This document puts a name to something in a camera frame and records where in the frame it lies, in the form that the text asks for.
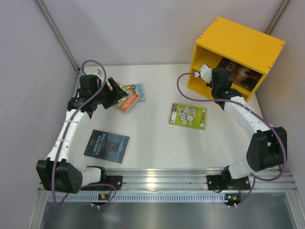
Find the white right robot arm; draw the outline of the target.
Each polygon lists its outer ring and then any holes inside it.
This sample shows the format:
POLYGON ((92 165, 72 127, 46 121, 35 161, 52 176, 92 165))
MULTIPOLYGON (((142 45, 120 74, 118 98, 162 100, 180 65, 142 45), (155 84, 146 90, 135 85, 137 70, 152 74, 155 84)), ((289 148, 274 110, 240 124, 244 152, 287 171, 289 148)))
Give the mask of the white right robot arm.
POLYGON ((251 109, 242 94, 232 88, 229 72, 223 68, 211 69, 204 64, 201 78, 212 90, 213 101, 229 113, 250 138, 245 157, 222 170, 227 186, 236 186, 242 179, 255 172, 287 162, 287 132, 283 127, 273 127, 251 109))

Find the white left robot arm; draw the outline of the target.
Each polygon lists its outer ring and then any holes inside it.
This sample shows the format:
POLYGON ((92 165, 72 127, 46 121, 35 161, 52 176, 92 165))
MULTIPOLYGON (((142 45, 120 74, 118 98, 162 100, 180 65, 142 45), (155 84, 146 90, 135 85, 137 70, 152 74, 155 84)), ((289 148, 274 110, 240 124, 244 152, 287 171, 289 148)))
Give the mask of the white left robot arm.
POLYGON ((102 105, 108 109, 127 95, 111 77, 105 81, 94 74, 80 77, 80 87, 68 102, 65 121, 54 147, 46 159, 39 160, 36 165, 45 190, 76 194, 89 184, 107 181, 103 167, 76 168, 74 153, 97 107, 102 105))

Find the Three Days To See book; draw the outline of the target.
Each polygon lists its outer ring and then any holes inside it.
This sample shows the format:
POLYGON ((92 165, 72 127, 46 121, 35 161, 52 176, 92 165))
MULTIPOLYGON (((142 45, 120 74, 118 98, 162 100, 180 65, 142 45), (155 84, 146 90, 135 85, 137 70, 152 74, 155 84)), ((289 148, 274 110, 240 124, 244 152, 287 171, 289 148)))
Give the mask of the Three Days To See book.
POLYGON ((263 76, 261 73, 227 58, 221 59, 217 65, 217 68, 219 67, 223 67, 228 71, 229 77, 234 84, 248 91, 252 91, 263 76))

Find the orange treehouse book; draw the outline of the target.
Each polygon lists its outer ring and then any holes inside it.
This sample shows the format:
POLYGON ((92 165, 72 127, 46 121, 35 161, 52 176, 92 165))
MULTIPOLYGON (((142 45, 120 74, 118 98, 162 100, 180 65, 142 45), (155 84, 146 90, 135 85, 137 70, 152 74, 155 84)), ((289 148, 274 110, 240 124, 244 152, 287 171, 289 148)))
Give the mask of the orange treehouse book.
POLYGON ((133 107, 138 102, 140 96, 136 93, 135 84, 122 85, 119 82, 116 83, 124 92, 127 93, 128 96, 120 99, 114 107, 126 113, 131 107, 133 107))

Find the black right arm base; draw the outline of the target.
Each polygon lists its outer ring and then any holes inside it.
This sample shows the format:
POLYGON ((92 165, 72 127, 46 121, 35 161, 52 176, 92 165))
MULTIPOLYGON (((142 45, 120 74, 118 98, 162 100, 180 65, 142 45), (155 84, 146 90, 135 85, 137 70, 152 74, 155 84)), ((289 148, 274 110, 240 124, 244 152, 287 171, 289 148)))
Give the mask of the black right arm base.
POLYGON ((233 179, 228 167, 225 167, 218 175, 207 175, 208 190, 220 193, 224 190, 249 190, 251 188, 249 177, 233 179))

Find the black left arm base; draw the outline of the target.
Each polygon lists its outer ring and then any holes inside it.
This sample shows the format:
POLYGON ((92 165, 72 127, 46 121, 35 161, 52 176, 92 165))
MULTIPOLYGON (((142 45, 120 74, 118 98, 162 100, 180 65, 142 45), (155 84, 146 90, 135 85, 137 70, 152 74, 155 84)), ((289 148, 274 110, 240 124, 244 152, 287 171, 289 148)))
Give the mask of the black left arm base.
POLYGON ((82 174, 82 191, 110 191, 114 188, 109 186, 101 186, 101 184, 109 184, 120 190, 122 187, 122 176, 107 175, 104 167, 88 166, 80 169, 82 174))

